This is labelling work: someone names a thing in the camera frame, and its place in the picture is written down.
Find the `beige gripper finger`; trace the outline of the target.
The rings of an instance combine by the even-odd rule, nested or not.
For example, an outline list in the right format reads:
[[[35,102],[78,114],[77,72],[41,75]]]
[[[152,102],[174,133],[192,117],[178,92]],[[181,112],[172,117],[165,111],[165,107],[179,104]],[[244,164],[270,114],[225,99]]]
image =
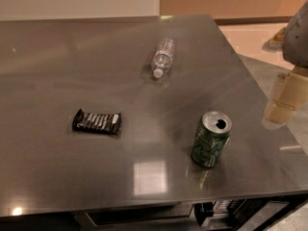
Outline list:
[[[308,68],[295,66],[288,73],[279,72],[264,111],[264,123],[284,125],[307,102]]]

